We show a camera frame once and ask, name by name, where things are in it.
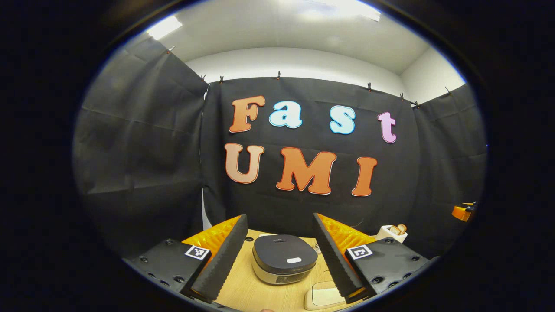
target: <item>orange gripper part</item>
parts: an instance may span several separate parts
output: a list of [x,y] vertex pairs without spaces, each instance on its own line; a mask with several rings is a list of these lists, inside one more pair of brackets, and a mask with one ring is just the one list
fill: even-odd
[[374,238],[371,238],[367,234],[364,234],[361,231],[355,230],[348,225],[335,221],[319,213],[317,215],[320,218],[320,220],[322,220],[322,223],[326,227],[326,230],[330,233],[331,238],[335,242],[335,245],[343,255],[343,258],[345,258],[345,261],[347,261],[349,266],[351,264],[349,263],[349,261],[347,260],[347,257],[345,256],[345,251],[347,251],[347,248],[366,245],[376,241]]
[[451,215],[461,221],[467,222],[468,217],[470,217],[470,212],[466,211],[466,208],[464,207],[455,206],[453,207],[453,212],[451,212]]
[[218,253],[221,245],[224,243],[231,230],[233,230],[233,227],[240,217],[241,216],[238,215],[237,217],[216,224],[207,230],[185,239],[182,243],[210,249],[212,256],[210,256],[210,259],[206,262],[206,265],[208,265],[212,261],[212,258]]

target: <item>black backdrop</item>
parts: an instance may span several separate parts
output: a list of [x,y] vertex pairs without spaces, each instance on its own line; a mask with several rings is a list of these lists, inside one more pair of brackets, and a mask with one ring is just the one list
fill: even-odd
[[[236,99],[262,95],[251,129],[230,133]],[[301,106],[302,125],[296,129],[275,127],[268,118],[275,103],[293,100]],[[356,113],[355,130],[349,135],[330,130],[330,108],[351,107]],[[390,112],[396,125],[394,144],[384,142],[377,116]],[[239,171],[249,168],[248,145],[264,147],[259,176],[251,184],[232,181],[225,172],[226,143],[243,146]],[[283,147],[299,148],[310,165],[320,151],[333,152],[331,194],[279,190]],[[372,175],[372,194],[355,197],[351,190],[359,176],[357,158],[378,161]],[[201,130],[201,167],[204,203],[212,224],[239,214],[249,216],[249,227],[270,233],[312,237],[312,213],[318,212],[371,234],[380,226],[408,221],[420,160],[416,122],[411,106],[399,97],[345,83],[305,78],[248,78],[213,83],[208,89]]]
[[202,230],[207,87],[149,36],[116,51],[91,85],[75,125],[75,177],[89,215],[121,256]]
[[486,178],[486,132],[468,84],[413,112],[422,169],[404,243],[432,257],[444,254],[467,225],[451,215],[453,206],[480,200]]
[[[467,224],[451,215],[453,206],[478,201],[486,171],[485,131],[472,90],[464,85],[451,94],[411,109],[409,102],[393,95],[318,79],[267,77],[211,84],[201,130],[207,217],[215,224],[247,214],[252,229],[308,237],[313,235],[314,212],[370,235],[382,225],[404,223],[408,246],[429,258],[443,254]],[[254,121],[248,121],[251,129],[230,133],[235,110],[231,103],[259,95],[266,104],[258,107]],[[298,128],[269,123],[273,105],[282,100],[300,104]],[[329,111],[335,105],[354,109],[351,134],[330,130]],[[381,135],[377,116],[383,112],[396,120],[393,144],[384,142]],[[249,170],[246,147],[264,147],[256,181],[241,184],[227,176],[226,143],[243,146],[238,162],[243,173]],[[277,189],[283,147],[301,149],[307,165],[320,151],[335,153],[331,194]],[[368,197],[351,195],[359,174],[358,157],[377,160]]]

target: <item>white box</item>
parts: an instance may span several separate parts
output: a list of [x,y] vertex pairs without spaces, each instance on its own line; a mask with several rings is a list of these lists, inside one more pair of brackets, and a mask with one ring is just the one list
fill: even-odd
[[405,232],[403,235],[395,235],[392,231],[389,230],[391,227],[392,227],[392,225],[382,226],[380,228],[380,231],[376,235],[376,240],[380,240],[380,239],[383,239],[383,238],[386,238],[386,237],[393,237],[399,243],[403,243],[403,241],[405,241],[405,238],[407,238],[407,236],[408,236],[408,232]]

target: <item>wooden table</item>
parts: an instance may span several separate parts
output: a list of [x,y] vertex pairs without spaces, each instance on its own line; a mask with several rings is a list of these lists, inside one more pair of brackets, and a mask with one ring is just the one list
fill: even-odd
[[[264,232],[249,230],[247,236],[258,238]],[[316,239],[302,238],[309,245],[314,246]],[[233,309],[246,312],[260,312],[262,309],[270,309],[275,312],[305,312],[305,295],[316,283],[332,281],[324,256],[318,253],[316,265],[310,274],[302,281],[285,285],[266,284],[254,274],[252,261],[254,241],[245,241],[241,251],[237,255],[233,267],[229,272],[224,286],[215,302]],[[317,311],[331,312],[344,309],[355,303],[333,306]]]

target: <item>blue letter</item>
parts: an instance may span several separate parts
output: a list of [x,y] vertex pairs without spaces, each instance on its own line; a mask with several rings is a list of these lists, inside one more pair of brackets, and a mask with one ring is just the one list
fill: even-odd
[[350,107],[336,105],[330,109],[330,129],[333,133],[351,134],[355,130],[355,111]]
[[274,110],[270,115],[270,123],[276,127],[287,126],[291,129],[298,128],[302,125],[301,120],[301,105],[291,100],[284,100],[277,102],[274,105]]

